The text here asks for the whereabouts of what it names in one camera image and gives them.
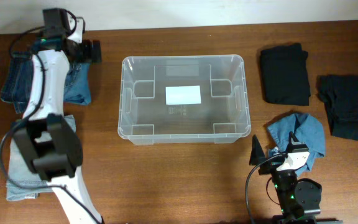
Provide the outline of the blue shirt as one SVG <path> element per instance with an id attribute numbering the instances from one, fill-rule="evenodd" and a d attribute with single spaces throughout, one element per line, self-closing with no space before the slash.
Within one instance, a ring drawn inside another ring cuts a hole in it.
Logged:
<path id="1" fill-rule="evenodd" d="M 305 171 L 311 171 L 314 161 L 326 155 L 326 143 L 323 125 L 310 114 L 293 113 L 268 126 L 268 132 L 276 146 L 268 151 L 272 157 L 279 152 L 284 152 L 289 144 L 289 133 L 292 131 L 295 137 L 307 145 L 310 155 L 306 164 L 295 171 L 300 176 Z"/>

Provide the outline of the black garment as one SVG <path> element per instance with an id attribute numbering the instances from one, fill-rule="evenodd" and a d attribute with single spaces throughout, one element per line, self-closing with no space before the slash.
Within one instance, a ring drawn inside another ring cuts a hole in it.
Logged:
<path id="1" fill-rule="evenodd" d="M 308 52 L 300 43 L 279 45 L 260 52 L 259 65 L 265 100 L 278 105 L 308 106 Z"/>
<path id="2" fill-rule="evenodd" d="M 332 136 L 358 141 L 358 75 L 321 75 L 318 96 Z"/>

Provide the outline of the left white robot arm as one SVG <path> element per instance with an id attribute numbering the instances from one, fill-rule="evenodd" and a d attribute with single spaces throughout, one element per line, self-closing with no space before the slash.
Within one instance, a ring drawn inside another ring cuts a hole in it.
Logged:
<path id="1" fill-rule="evenodd" d="M 6 180 L 25 190 L 51 189 L 70 223 L 103 223 L 82 176 L 83 148 L 63 115 L 64 86 L 70 62 L 100 62 L 100 43 L 84 40 L 85 20 L 62 8 L 43 11 L 44 26 L 30 50 L 33 78 L 30 99 L 21 120 L 6 133 L 24 163 L 42 180 L 38 186 Z"/>

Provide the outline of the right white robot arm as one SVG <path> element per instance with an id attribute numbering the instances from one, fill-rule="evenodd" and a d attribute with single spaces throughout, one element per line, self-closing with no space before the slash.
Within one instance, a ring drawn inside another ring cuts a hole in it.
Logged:
<path id="1" fill-rule="evenodd" d="M 257 171 L 259 175 L 270 174 L 278 197 L 281 215 L 272 217 L 271 223 L 287 224 L 329 224 L 342 223 L 342 220 L 317 219 L 321 213 L 320 202 L 322 186 L 311 179 L 299 179 L 296 170 L 303 167 L 310 156 L 308 146 L 299 141 L 295 134 L 289 132 L 287 149 L 271 157 L 267 157 L 257 139 L 252 137 L 252 150 L 249 164 L 253 167 L 246 178 L 245 201 L 247 213 L 251 223 L 255 223 L 249 205 L 249 183 L 252 174 Z"/>

